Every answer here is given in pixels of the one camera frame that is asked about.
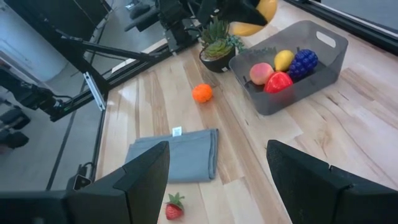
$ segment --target plastic strawberry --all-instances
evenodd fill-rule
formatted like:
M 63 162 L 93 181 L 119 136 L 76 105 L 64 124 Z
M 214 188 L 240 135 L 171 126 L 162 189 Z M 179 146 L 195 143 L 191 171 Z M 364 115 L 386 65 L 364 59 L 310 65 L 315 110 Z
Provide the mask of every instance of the plastic strawberry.
M 166 205 L 166 218 L 168 220 L 178 219 L 184 214 L 184 207 L 180 200 L 185 197 L 180 197 L 180 193 L 177 193 L 175 196 L 169 194 L 169 198 L 170 201 Z
M 289 75 L 293 80 L 303 78 L 318 64 L 318 57 L 312 50 L 303 49 L 297 52 L 289 67 Z

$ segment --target gray towel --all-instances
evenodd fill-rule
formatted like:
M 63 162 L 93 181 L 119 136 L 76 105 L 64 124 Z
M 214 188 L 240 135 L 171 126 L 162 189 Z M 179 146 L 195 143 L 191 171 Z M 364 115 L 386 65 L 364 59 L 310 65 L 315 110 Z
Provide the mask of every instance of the gray towel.
M 140 138 L 131 144 L 129 162 L 161 141 L 170 143 L 169 183 L 206 182 L 215 178 L 217 169 L 218 130 L 208 129 L 172 137 Z

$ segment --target white wall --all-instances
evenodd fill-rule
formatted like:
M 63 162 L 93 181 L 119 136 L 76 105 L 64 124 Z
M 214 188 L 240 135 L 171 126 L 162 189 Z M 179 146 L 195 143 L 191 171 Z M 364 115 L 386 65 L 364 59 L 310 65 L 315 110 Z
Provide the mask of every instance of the white wall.
M 59 74 L 67 60 L 10 7 L 1 7 L 0 50 L 42 82 Z

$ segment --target wooden table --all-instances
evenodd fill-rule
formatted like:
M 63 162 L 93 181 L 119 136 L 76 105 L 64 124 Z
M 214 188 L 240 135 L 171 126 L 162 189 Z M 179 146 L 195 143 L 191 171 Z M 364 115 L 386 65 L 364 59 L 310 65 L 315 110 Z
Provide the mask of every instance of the wooden table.
M 193 47 L 110 92 L 97 178 L 123 165 L 137 138 L 182 126 L 185 132 L 218 128 L 220 142 L 214 181 L 167 186 L 167 193 L 186 196 L 185 216 L 177 223 L 290 223 L 267 164 L 269 139 L 398 189 L 397 58 L 283 1 L 271 24 L 244 41 L 254 45 L 301 20 L 349 40 L 334 85 L 261 116 L 234 75 L 209 72 L 198 59 L 200 46 Z M 203 82 L 213 87 L 214 98 L 199 105 L 191 90 Z M 168 223 L 164 211 L 159 219 Z

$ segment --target gray plastic basket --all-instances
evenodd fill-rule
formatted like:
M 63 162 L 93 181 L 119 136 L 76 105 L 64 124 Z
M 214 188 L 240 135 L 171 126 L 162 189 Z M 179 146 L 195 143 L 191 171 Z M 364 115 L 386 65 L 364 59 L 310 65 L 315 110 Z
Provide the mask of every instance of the gray plastic basket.
M 336 82 L 347 46 L 344 37 L 314 22 L 300 21 L 235 56 L 229 66 L 257 111 L 270 115 Z M 249 71 L 253 65 L 266 62 L 274 66 L 277 52 L 296 53 L 298 48 L 310 49 L 318 55 L 318 65 L 310 76 L 278 93 L 263 92 L 264 85 L 257 86 L 250 81 Z

